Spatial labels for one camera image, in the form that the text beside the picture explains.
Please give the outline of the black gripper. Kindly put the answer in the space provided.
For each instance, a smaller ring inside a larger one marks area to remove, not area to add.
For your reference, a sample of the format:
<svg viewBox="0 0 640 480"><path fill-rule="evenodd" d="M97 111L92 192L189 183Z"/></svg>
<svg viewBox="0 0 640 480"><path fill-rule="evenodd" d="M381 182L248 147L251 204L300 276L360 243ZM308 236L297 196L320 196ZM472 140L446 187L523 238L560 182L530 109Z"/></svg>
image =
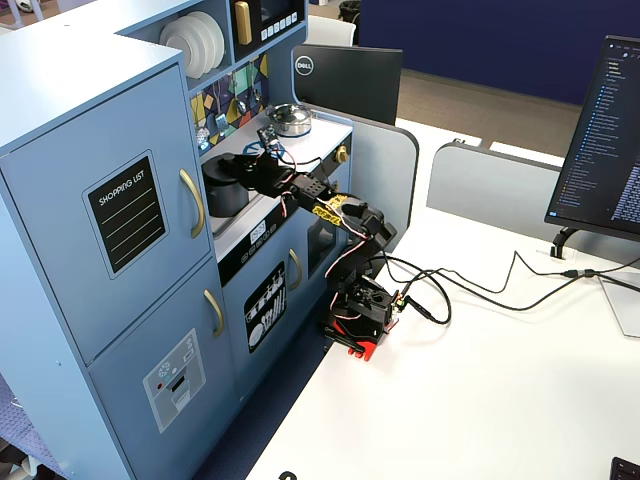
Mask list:
<svg viewBox="0 0 640 480"><path fill-rule="evenodd" d="M298 174L293 167L281 165L270 154L232 154L228 162L235 169L240 169L236 172L236 178L245 189L270 198L285 192Z"/></svg>

